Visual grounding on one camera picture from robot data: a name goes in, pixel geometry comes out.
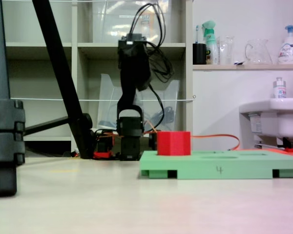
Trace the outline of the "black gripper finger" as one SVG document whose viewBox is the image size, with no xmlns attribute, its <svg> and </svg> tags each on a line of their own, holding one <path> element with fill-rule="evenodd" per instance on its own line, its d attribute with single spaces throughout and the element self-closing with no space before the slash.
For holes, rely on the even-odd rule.
<svg viewBox="0 0 293 234">
<path fill-rule="evenodd" d="M 132 160 L 140 159 L 140 137 L 132 138 L 131 154 Z"/>
<path fill-rule="evenodd" d="M 131 158 L 130 137 L 125 136 L 121 139 L 121 155 L 120 160 L 125 161 Z"/>
</svg>

